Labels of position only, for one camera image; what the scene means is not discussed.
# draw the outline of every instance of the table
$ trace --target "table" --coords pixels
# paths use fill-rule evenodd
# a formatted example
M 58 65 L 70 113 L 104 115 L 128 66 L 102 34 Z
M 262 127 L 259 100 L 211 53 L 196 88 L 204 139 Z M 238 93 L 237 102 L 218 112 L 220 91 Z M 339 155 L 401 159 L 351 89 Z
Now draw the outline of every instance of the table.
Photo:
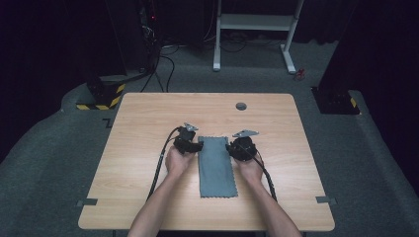
M 247 109 L 237 110 L 237 103 Z M 124 95 L 79 219 L 83 229 L 129 229 L 144 205 L 161 148 L 187 121 L 198 136 L 227 136 L 250 129 L 275 184 L 278 201 L 300 231 L 329 231 L 334 220 L 298 115 L 288 94 L 128 93 Z M 164 230 L 265 230 L 233 160 L 238 197 L 200 198 L 198 159 L 171 198 Z M 159 185 L 167 175 L 162 167 Z M 263 183 L 268 189 L 266 179 Z
M 251 14 L 222 14 L 221 0 L 218 0 L 215 47 L 213 53 L 213 71 L 221 69 L 221 49 L 220 39 L 222 29 L 235 30 L 261 30 L 261 31 L 280 31 L 289 32 L 285 44 L 281 44 L 281 54 L 287 65 L 290 74 L 296 74 L 293 60 L 290 55 L 290 46 L 293 41 L 293 34 L 298 24 L 299 14 L 304 0 L 297 0 L 295 11 L 291 16 L 275 15 L 251 15 Z

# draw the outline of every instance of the human hand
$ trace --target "human hand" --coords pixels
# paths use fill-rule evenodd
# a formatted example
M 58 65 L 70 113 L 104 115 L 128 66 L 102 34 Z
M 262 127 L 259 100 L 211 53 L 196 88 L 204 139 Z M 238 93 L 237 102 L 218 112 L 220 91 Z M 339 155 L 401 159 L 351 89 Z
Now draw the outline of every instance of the human hand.
M 169 175 L 181 176 L 191 164 L 195 153 L 181 154 L 175 146 L 171 146 L 166 157 L 166 168 Z
M 258 154 L 255 158 L 263 165 L 263 160 Z M 249 185 L 261 183 L 263 170 L 255 160 L 239 161 L 234 159 L 234 161 L 237 163 L 241 176 Z

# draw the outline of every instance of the black cable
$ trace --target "black cable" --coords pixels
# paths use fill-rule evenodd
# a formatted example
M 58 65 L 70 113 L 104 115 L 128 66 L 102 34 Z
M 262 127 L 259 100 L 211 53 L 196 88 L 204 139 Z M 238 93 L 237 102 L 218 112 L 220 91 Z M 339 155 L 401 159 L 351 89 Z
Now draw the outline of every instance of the black cable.
M 157 180 L 158 180 L 158 175 L 160 174 L 161 164 L 163 163 L 164 153 L 166 153 L 166 146 L 169 143 L 169 141 L 171 140 L 171 137 L 173 135 L 173 132 L 175 132 L 177 130 L 180 130 L 181 128 L 182 127 L 179 126 L 179 127 L 176 127 L 175 129 L 173 129 L 170 132 L 169 136 L 167 137 L 166 142 L 164 143 L 163 149 L 161 150 L 160 157 L 158 159 L 156 172 L 154 174 L 153 184 L 151 185 L 150 192 L 148 193 L 147 200 L 153 195 L 154 189 L 156 188 L 156 184 L 157 184 Z
M 170 54 L 173 54 L 173 53 L 175 53 L 175 52 L 177 52 L 178 50 L 179 50 L 179 48 L 180 48 L 180 46 L 178 45 L 178 44 L 176 44 L 176 45 L 173 45 L 173 46 L 176 46 L 176 49 L 174 50 L 174 51 L 171 51 L 171 52 L 167 52 L 167 53 L 161 53 L 160 55 L 170 55 Z
M 258 154 L 259 154 L 259 157 L 261 158 L 261 160 L 263 160 L 263 159 L 262 159 L 262 156 L 261 156 L 261 153 L 259 153 L 259 151 L 258 151 Z M 268 171 L 265 169 L 265 165 L 264 165 L 264 164 L 261 164 L 261 163 L 258 161 L 258 159 L 256 159 L 255 157 L 253 157 L 253 160 L 255 160 L 255 161 L 259 164 L 259 166 L 262 168 L 262 171 L 263 171 L 263 173 L 265 174 L 266 180 L 268 181 L 268 186 L 269 186 L 269 190 L 271 191 L 271 196 L 272 196 L 272 198 L 273 198 L 276 202 L 278 202 L 278 200 L 277 200 L 277 194 L 275 193 L 275 187 L 274 187 L 274 183 L 272 182 L 271 175 L 270 175 L 270 174 L 268 173 Z
M 229 36 L 223 36 L 224 38 L 227 38 L 227 40 L 231 43 L 239 43 L 239 44 L 246 44 L 250 46 L 271 46 L 281 43 L 281 40 L 272 40 L 268 39 L 266 42 L 254 42 L 251 39 L 247 39 L 245 37 L 240 38 L 232 38 Z
M 246 47 L 246 45 L 247 44 L 246 44 L 246 41 L 245 41 L 244 44 L 239 49 L 236 49 L 236 50 L 226 49 L 225 47 L 222 47 L 221 45 L 219 47 L 226 52 L 239 52 L 239 51 L 243 50 Z
M 166 58 L 167 60 L 172 62 L 172 71 L 170 72 L 169 78 L 167 79 L 167 82 L 166 82 L 166 92 L 169 92 L 169 83 L 170 83 L 170 79 L 172 79 L 173 72 L 175 71 L 175 62 L 170 57 L 163 56 L 163 55 L 161 57 Z
M 209 22 L 209 30 L 207 31 L 207 34 L 204 36 L 204 40 L 206 40 L 207 37 L 210 35 L 210 30 L 211 30 L 212 24 L 214 22 L 214 20 L 213 20 L 214 15 L 215 15 L 215 0 L 212 1 L 212 13 L 211 13 L 210 22 Z
M 150 74 L 150 76 L 148 77 L 147 81 L 145 82 L 145 85 L 142 87 L 141 91 L 139 91 L 139 92 L 143 92 L 144 91 L 144 89 L 145 89 L 145 87 L 147 87 L 147 84 L 150 81 L 151 77 L 154 75 L 154 72 Z
M 161 92 L 164 92 L 163 85 L 161 84 L 161 81 L 160 81 L 160 76 L 157 74 L 157 71 L 154 73 L 154 75 L 155 75 L 155 76 L 156 76 L 156 78 L 157 78 L 157 82 L 158 82 L 158 85 L 160 86 L 160 90 L 161 90 Z
M 275 187 L 274 187 L 274 183 L 272 182 L 272 179 L 271 179 L 271 175 L 268 173 L 268 171 L 265 169 L 265 165 L 263 164 L 263 163 L 261 163 L 260 161 L 258 161 L 258 159 L 256 159 L 256 157 L 255 156 L 253 156 L 252 154 L 250 154 L 250 152 L 248 152 L 243 146 L 241 146 L 241 145 L 238 145 L 238 146 L 240 146 L 240 148 L 241 149 L 243 149 L 248 155 L 250 155 L 252 158 L 253 158 L 253 160 L 255 160 L 256 161 L 256 163 L 262 168 L 262 171 L 263 171 L 263 173 L 265 174 L 265 177 L 266 177 L 266 180 L 268 181 L 268 186 L 269 186 L 269 190 L 270 190 L 270 192 L 271 192 L 271 196 L 272 196 L 272 198 L 276 201 L 276 202 L 278 202 L 278 200 L 277 200 L 277 194 L 275 193 Z M 259 155 L 259 157 L 261 158 L 261 160 L 263 161 L 263 159 L 262 159 L 262 156 L 261 156 L 261 153 L 259 153 L 259 151 L 258 150 L 256 150 L 257 152 L 258 152 L 258 155 Z

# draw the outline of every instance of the forearm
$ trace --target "forearm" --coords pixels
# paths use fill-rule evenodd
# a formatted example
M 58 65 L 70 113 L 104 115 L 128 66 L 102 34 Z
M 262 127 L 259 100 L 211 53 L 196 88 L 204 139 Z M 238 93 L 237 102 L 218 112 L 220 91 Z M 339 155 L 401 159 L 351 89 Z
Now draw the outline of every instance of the forearm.
M 259 210 L 271 237 L 301 236 L 293 221 L 278 203 L 274 201 L 260 181 L 247 183 L 254 199 L 258 203 Z
M 156 236 L 179 176 L 168 175 L 135 217 L 128 236 Z

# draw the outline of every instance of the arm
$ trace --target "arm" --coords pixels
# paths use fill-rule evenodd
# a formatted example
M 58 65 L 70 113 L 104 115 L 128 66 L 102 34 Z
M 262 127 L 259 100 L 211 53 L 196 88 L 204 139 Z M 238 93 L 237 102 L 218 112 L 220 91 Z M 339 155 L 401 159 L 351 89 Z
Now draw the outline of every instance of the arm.
M 166 167 L 169 173 L 135 217 L 128 233 L 129 237 L 157 235 L 169 204 L 170 195 L 194 156 L 195 153 L 182 155 L 174 146 L 170 147 L 166 157 Z
M 256 157 L 261 163 L 263 161 L 259 156 Z M 265 190 L 261 179 L 263 171 L 254 161 L 236 161 L 242 177 L 250 188 L 253 198 L 257 201 L 258 207 L 268 227 L 269 236 L 301 236 L 293 221 L 274 201 L 271 195 Z

